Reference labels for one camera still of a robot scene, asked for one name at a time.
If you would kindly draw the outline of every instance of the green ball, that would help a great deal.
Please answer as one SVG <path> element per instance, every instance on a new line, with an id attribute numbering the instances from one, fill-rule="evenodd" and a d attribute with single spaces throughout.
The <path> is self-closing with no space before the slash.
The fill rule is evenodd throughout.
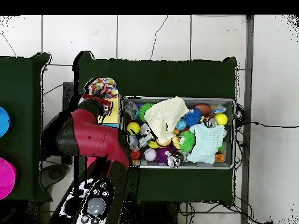
<path id="1" fill-rule="evenodd" d="M 146 122 L 144 119 L 144 114 L 145 112 L 150 109 L 154 104 L 152 103 L 145 103 L 144 105 L 142 105 L 139 109 L 139 118 L 141 119 L 142 122 Z"/>
<path id="2" fill-rule="evenodd" d="M 183 131 L 179 134 L 179 137 L 184 137 L 185 141 L 183 144 L 180 144 L 180 148 L 184 152 L 190 152 L 194 146 L 194 134 L 191 131 Z"/>

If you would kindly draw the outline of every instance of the gray plastic bin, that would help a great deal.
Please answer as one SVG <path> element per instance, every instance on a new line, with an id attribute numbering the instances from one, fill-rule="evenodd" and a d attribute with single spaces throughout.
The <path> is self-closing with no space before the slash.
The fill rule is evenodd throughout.
<path id="1" fill-rule="evenodd" d="M 127 129 L 128 114 L 124 112 L 124 106 L 127 102 L 132 101 L 135 103 L 158 103 L 163 100 L 170 99 L 169 97 L 122 97 L 120 100 L 120 109 L 122 111 L 120 117 L 120 128 L 122 130 Z M 230 169 L 235 163 L 235 101 L 232 99 L 221 98 L 182 98 L 185 101 L 186 106 L 189 109 L 195 107 L 196 104 L 205 103 L 209 105 L 222 104 L 227 108 L 225 115 L 228 117 L 228 123 L 225 125 L 227 136 L 224 141 L 227 143 L 223 153 L 225 157 L 224 162 L 215 162 L 214 164 L 207 163 L 182 163 L 176 169 Z M 140 168 L 157 168 L 157 169 L 171 169 L 168 166 L 160 166 L 158 162 L 148 162 L 146 166 L 140 166 Z"/>

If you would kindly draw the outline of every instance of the pink bowl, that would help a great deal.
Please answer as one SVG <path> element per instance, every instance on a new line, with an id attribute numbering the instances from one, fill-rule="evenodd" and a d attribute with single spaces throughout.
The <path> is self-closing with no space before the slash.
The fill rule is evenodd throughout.
<path id="1" fill-rule="evenodd" d="M 6 160 L 0 158 L 0 200 L 11 193 L 16 180 L 15 167 Z"/>

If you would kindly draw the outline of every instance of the blue bowl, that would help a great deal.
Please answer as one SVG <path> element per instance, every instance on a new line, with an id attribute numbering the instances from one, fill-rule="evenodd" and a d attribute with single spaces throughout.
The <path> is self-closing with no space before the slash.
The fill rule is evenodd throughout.
<path id="1" fill-rule="evenodd" d="M 0 107 L 0 138 L 4 136 L 5 133 L 7 133 L 9 129 L 9 116 L 7 112 Z"/>

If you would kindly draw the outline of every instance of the dark green table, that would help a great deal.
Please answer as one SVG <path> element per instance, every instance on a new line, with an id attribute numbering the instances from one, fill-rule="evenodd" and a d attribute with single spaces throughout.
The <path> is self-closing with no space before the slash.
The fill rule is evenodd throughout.
<path id="1" fill-rule="evenodd" d="M 127 61 L 76 57 L 79 92 L 87 81 L 111 77 L 122 96 L 235 99 L 235 58 L 220 61 Z M 224 201 L 232 205 L 233 170 L 140 169 L 138 201 Z M 135 174 L 129 171 L 128 179 Z"/>
<path id="2" fill-rule="evenodd" d="M 0 138 L 0 157 L 17 172 L 6 200 L 50 200 L 39 184 L 41 72 L 49 62 L 46 53 L 32 58 L 0 57 L 0 106 L 11 118 L 9 131 Z"/>

